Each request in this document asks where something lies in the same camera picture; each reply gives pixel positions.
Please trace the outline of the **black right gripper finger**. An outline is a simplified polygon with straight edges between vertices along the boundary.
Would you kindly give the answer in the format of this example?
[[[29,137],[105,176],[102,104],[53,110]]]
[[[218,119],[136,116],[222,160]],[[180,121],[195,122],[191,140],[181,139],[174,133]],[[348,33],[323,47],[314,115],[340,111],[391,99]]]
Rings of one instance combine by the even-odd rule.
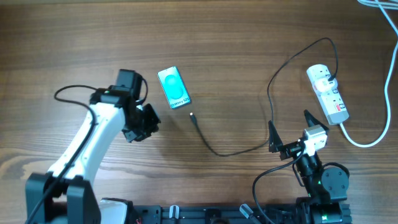
[[[329,128],[327,126],[325,126],[323,123],[321,123],[319,120],[317,120],[310,112],[309,110],[305,110],[304,112],[304,117],[305,120],[308,124],[308,127],[313,127],[316,125],[320,125],[325,131],[328,131]]]
[[[270,120],[269,127],[269,152],[279,152],[283,148],[283,142],[279,137],[274,123]]]

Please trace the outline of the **turquoise screen smartphone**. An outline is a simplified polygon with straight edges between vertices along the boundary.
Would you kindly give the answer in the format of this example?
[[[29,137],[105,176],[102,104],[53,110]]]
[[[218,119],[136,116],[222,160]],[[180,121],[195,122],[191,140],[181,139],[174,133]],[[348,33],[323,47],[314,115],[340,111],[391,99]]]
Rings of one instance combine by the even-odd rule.
[[[190,95],[176,66],[159,71],[158,79],[171,109],[191,103]]]

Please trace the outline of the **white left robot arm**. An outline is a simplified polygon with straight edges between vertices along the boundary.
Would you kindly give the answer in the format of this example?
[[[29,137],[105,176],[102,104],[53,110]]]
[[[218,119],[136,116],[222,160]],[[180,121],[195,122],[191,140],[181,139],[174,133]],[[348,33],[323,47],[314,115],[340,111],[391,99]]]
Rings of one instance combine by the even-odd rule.
[[[25,184],[27,223],[140,223],[130,200],[97,200],[93,191],[100,164],[114,138],[143,141],[158,131],[160,119],[136,87],[97,88],[87,116],[62,156],[45,174]]]

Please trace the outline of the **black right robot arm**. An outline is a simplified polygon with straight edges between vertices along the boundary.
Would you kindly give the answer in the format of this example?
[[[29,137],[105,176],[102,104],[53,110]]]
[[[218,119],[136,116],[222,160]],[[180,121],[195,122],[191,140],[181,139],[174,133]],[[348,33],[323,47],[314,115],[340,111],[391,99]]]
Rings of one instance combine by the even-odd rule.
[[[307,197],[299,197],[294,204],[270,205],[275,223],[351,223],[347,199],[349,170],[336,162],[323,164],[317,151],[326,146],[329,129],[309,111],[304,111],[308,127],[297,141],[283,144],[272,121],[269,121],[270,152],[278,152],[280,159],[292,158],[292,169]]]

